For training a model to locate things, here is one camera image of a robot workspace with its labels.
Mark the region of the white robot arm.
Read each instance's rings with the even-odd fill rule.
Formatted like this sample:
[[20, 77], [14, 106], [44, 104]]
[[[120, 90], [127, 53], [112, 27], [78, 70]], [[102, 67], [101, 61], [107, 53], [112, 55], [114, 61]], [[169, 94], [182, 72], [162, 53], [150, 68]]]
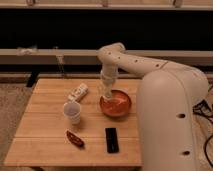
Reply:
[[121, 43], [98, 51], [106, 89], [123, 69], [141, 78], [136, 114], [142, 171], [200, 171], [193, 126], [193, 107], [209, 89], [199, 69], [162, 59], [129, 55]]

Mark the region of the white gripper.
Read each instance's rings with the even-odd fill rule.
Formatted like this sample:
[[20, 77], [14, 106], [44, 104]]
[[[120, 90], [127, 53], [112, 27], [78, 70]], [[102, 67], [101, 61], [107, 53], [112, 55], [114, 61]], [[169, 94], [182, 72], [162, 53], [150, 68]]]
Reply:
[[101, 70], [101, 81], [105, 94], [110, 94], [112, 86], [117, 80], [118, 70], [116, 68], [103, 68]]

